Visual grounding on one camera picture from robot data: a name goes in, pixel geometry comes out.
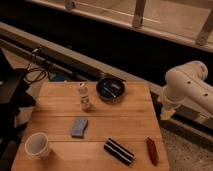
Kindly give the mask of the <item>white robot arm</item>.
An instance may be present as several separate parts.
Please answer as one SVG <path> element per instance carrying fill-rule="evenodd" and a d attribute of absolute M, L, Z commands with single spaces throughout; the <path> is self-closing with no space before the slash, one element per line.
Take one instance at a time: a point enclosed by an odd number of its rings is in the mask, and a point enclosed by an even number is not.
<path fill-rule="evenodd" d="M 166 85 L 161 89 L 160 119 L 169 120 L 186 98 L 191 99 L 213 115 L 213 86 L 207 84 L 208 68 L 201 61 L 191 61 L 169 69 Z"/>

